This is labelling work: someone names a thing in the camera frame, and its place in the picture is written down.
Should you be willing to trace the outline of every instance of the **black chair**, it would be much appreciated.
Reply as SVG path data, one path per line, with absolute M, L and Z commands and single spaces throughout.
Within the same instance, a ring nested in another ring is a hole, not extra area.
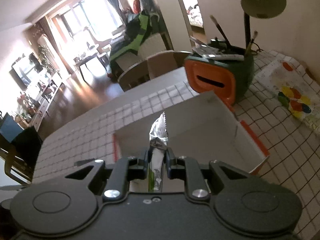
M 25 185 L 32 181 L 42 140 L 36 129 L 32 126 L 23 130 L 10 143 L 5 152 L 4 173 L 16 182 Z

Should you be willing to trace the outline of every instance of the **red paint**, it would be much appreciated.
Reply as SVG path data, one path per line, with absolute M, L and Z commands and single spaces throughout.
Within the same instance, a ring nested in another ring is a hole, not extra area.
M 293 71 L 293 68 L 287 62 L 283 62 L 282 65 L 287 71 Z
M 117 162 L 117 160 L 118 160 L 118 150 L 117 150 L 117 143 L 116 143 L 116 135 L 115 134 L 113 134 L 112 135 L 113 136 L 113 160 L 115 161 L 115 162 Z
M 297 112 L 302 112 L 303 111 L 302 104 L 297 102 L 297 101 L 295 101 L 295 100 L 291 100 L 290 101 L 290 105 L 291 105 L 291 107 L 292 107 L 292 109 L 294 111 L 297 111 Z
M 300 99 L 301 98 L 301 94 L 298 90 L 296 90 L 295 88 L 290 88 L 291 91 L 293 92 L 293 96 L 295 99 Z

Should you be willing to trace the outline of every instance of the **wooden chair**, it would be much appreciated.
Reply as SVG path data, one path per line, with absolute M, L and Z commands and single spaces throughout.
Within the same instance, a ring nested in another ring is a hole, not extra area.
M 126 52 L 118 57 L 116 62 L 123 71 L 126 71 L 136 63 L 139 63 L 142 60 L 145 60 L 147 57 L 160 51 L 166 51 L 166 47 L 161 35 L 156 33 L 148 37 L 144 43 L 141 44 L 138 55 L 135 55 L 131 52 Z
M 28 166 L 20 154 L 16 151 L 15 146 L 11 145 L 9 151 L 0 149 L 1 155 L 5 159 L 4 163 L 4 173 L 11 179 L 20 183 L 21 185 L 27 185 L 28 182 L 23 181 L 21 178 L 26 181 L 31 182 L 33 177 L 33 168 Z
M 161 55 L 165 55 L 166 59 L 168 53 L 170 53 L 171 55 L 173 54 L 172 60 L 174 60 L 175 63 L 171 64 L 170 68 L 166 67 L 165 71 L 155 71 L 156 74 L 151 74 L 152 78 L 156 78 L 159 75 L 165 74 L 176 68 L 182 67 L 184 64 L 184 59 L 190 54 L 190 52 L 186 51 L 165 51 L 155 54 L 155 59 L 161 62 Z M 152 63 L 153 56 L 148 57 L 147 60 L 143 60 L 134 64 L 133 66 L 128 68 L 124 73 L 122 73 L 122 75 L 118 79 L 118 82 L 123 91 L 127 91 L 151 79 L 149 75 L 149 69 L 152 69 L 152 67 L 148 66 L 148 61 Z M 161 68 L 164 64 L 161 62 L 161 64 L 157 64 L 157 67 Z
M 25 185 L 31 182 L 36 160 L 42 145 L 34 127 L 28 127 L 19 133 L 12 142 L 0 134 L 0 156 L 5 160 L 4 173 L 16 182 Z
M 128 68 L 118 79 L 124 92 L 150 80 L 148 63 L 146 60 L 138 62 Z

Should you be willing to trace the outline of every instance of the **chair back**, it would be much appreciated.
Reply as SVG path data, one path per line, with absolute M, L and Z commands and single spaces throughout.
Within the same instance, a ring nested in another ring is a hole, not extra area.
M 139 56 L 134 55 L 131 52 L 127 52 L 118 57 L 116 59 L 116 62 L 123 71 L 126 71 L 128 68 L 140 62 L 141 60 L 142 58 L 140 58 Z
M 154 79 L 178 68 L 173 54 L 173 50 L 167 50 L 158 52 L 147 58 L 150 79 Z
M 147 62 L 150 79 L 182 67 L 188 55 L 190 55 L 190 53 L 186 51 L 167 50 L 148 57 Z
M 138 56 L 146 59 L 158 52 L 167 50 L 160 33 L 156 33 L 148 37 L 144 43 L 141 44 L 138 50 Z
M 119 77 L 118 82 L 123 91 L 134 88 L 150 80 L 148 72 L 148 63 L 146 60 L 141 61 L 128 68 Z
M 21 158 L 17 157 L 15 147 L 11 145 L 9 152 L 0 149 L 0 155 L 5 159 L 4 173 L 14 181 L 26 185 L 32 181 L 33 168 L 29 167 Z

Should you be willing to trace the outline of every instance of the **dining table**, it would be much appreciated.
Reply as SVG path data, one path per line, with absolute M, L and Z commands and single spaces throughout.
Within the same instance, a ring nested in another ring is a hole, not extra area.
M 301 73 L 303 67 L 297 60 L 275 51 L 262 51 L 254 57 L 255 73 L 274 60 L 286 61 L 303 77 L 307 75 Z M 118 129 L 197 95 L 181 67 L 89 110 L 44 140 L 32 183 L 71 173 L 79 161 L 103 159 L 114 163 L 120 157 L 113 135 Z M 300 198 L 303 210 L 295 232 L 310 239 L 320 230 L 320 137 L 255 78 L 233 110 L 269 151 L 258 175 Z

